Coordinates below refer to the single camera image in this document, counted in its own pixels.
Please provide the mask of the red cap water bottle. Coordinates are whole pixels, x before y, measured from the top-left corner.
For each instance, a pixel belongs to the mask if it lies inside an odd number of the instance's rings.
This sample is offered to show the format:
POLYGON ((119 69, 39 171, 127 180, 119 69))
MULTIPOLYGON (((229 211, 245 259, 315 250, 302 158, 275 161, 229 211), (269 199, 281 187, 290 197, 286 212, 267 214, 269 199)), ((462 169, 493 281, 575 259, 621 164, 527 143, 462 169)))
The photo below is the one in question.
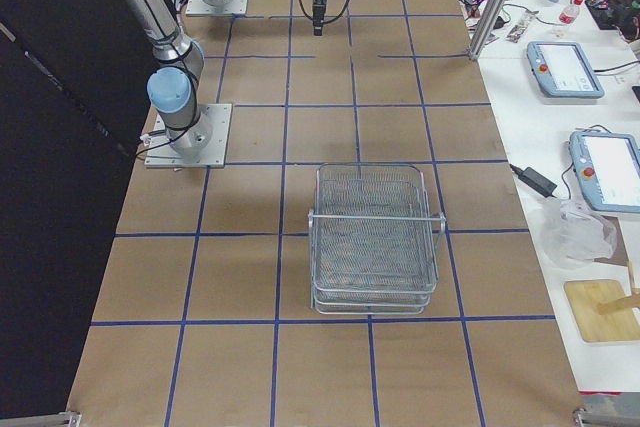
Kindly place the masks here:
POLYGON ((568 27, 577 19, 583 1, 584 0, 571 0, 570 3, 563 8, 558 16, 560 26, 568 27))

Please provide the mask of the far blue teach pendant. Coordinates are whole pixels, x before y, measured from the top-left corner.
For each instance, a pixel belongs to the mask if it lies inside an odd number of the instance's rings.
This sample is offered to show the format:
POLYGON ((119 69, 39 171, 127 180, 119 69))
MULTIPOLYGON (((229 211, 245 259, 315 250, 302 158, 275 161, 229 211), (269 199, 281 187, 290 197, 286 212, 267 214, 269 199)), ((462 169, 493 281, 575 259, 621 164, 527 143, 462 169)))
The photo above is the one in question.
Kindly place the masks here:
POLYGON ((532 41, 527 44, 526 56, 546 97, 600 99, 605 94, 577 42, 532 41))

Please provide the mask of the blue teach pendant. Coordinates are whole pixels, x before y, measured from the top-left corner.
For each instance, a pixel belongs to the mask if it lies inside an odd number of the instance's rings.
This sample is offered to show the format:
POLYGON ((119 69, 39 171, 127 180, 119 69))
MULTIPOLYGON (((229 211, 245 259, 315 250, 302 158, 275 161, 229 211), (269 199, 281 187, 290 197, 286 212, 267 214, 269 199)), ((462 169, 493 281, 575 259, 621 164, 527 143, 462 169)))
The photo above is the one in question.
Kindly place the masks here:
POLYGON ((569 153, 582 196, 593 210, 639 213, 639 148, 633 136, 575 131, 569 153))
POLYGON ((526 56, 546 97, 600 99, 605 94, 577 42, 532 41, 527 44, 526 56))

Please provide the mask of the black power adapter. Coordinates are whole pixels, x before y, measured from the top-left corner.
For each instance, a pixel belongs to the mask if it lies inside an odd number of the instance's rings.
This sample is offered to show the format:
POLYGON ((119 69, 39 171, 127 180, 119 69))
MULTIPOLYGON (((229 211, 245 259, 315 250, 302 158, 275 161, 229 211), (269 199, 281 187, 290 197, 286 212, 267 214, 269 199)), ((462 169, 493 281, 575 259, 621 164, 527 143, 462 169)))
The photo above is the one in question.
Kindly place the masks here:
POLYGON ((553 192, 557 185, 535 169, 531 167, 522 169, 511 165, 511 170, 521 182, 532 188, 541 196, 545 198, 553 196, 553 192))

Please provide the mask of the near blue teach pendant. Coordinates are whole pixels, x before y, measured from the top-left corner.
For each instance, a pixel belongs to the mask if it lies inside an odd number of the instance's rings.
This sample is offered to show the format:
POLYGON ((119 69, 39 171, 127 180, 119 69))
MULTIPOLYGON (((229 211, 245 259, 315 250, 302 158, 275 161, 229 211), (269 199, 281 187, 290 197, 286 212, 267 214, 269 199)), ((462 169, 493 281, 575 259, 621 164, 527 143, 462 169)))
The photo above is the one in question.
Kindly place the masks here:
POLYGON ((575 131, 569 153, 582 196, 593 210, 639 213, 639 148, 633 136, 575 131))

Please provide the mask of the clear plastic bag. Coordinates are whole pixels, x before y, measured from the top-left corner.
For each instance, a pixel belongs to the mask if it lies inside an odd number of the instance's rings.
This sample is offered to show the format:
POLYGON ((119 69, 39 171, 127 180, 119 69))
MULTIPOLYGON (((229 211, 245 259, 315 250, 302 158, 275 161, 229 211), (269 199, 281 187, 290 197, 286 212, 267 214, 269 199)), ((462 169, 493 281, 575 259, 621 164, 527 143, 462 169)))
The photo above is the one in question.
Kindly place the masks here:
POLYGON ((543 252, 553 261, 610 259, 618 247, 617 228, 582 199, 548 199, 541 214, 543 252))

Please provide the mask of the wooden cutting board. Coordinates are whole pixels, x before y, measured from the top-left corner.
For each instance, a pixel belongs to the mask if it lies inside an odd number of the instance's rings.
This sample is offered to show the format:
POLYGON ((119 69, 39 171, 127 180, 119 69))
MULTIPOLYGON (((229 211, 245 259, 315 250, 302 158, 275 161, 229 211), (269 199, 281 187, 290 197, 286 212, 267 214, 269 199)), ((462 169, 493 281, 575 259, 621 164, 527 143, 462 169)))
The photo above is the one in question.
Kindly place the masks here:
POLYGON ((587 343, 637 341, 639 288, 631 287, 626 295, 613 279, 569 281, 564 292, 578 326, 587 343))

